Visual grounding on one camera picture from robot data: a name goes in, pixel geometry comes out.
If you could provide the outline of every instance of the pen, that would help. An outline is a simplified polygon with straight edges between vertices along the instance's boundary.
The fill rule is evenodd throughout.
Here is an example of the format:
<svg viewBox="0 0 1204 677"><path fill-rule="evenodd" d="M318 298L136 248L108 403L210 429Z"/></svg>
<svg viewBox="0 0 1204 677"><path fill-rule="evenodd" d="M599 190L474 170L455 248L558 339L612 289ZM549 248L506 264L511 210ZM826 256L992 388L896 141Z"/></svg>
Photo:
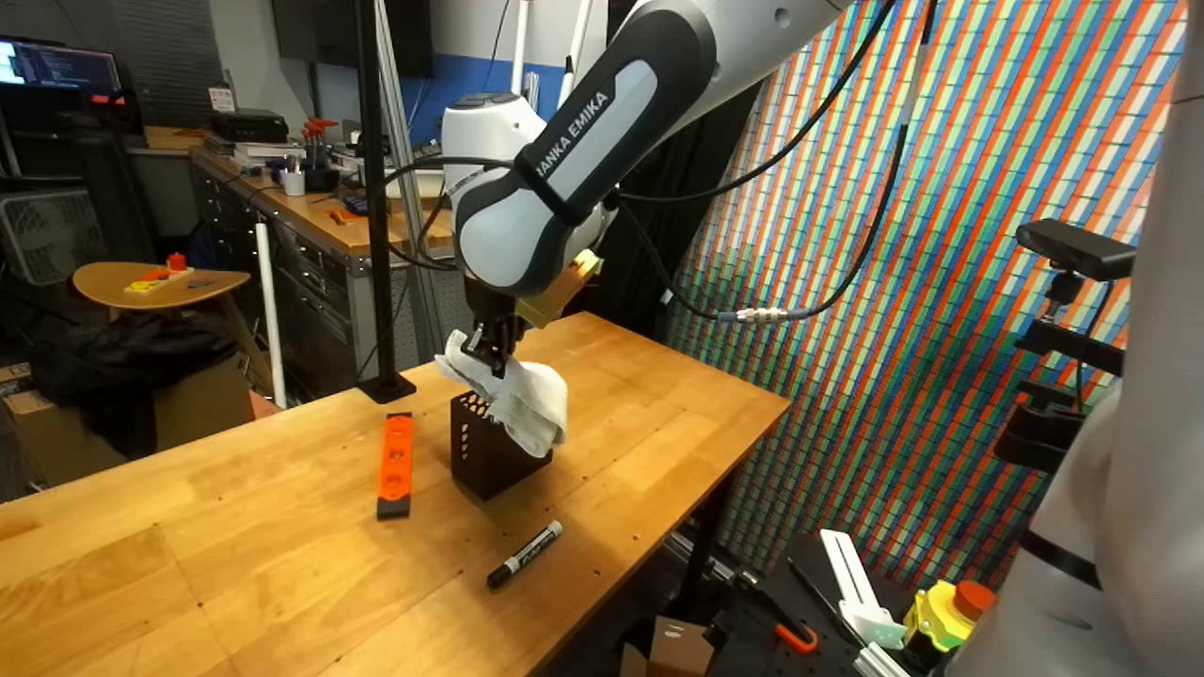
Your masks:
<svg viewBox="0 0 1204 677"><path fill-rule="evenodd" d="M503 559L489 575L484 586L496 592L506 581L516 581L516 571L523 571L539 552L544 552L558 538L562 538L562 518L553 518L549 527L543 527L519 552Z"/></svg>

